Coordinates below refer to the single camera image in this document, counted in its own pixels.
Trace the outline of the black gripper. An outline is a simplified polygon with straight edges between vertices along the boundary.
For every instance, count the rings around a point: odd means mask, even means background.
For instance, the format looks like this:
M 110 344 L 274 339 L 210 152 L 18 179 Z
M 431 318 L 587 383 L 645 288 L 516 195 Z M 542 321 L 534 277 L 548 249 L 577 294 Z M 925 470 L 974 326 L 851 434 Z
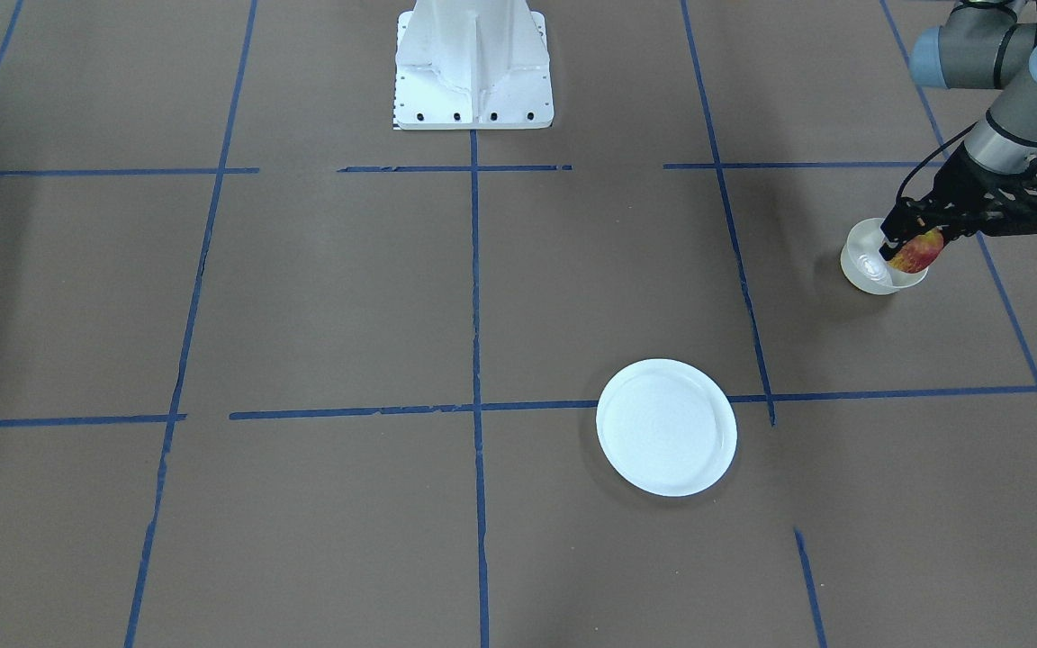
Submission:
M 901 200 L 882 221 L 884 240 L 879 253 L 885 242 L 890 245 L 905 243 L 934 227 L 942 230 L 946 240 L 972 237 L 980 233 L 978 227 L 983 221 L 984 180 L 988 172 L 992 171 L 975 163 L 961 145 L 935 174 L 933 199 L 938 225 L 927 213 L 925 202 Z

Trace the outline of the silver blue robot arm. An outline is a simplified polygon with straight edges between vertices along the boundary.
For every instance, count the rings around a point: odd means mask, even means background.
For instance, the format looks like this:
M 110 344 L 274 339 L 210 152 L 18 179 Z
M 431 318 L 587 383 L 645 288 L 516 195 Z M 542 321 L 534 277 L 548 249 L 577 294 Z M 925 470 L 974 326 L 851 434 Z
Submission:
M 982 118 L 948 143 L 926 196 L 898 193 L 882 221 L 889 267 L 921 274 L 948 243 L 1037 235 L 1037 22 L 1021 1 L 959 1 L 910 50 L 910 78 L 940 89 L 994 89 Z

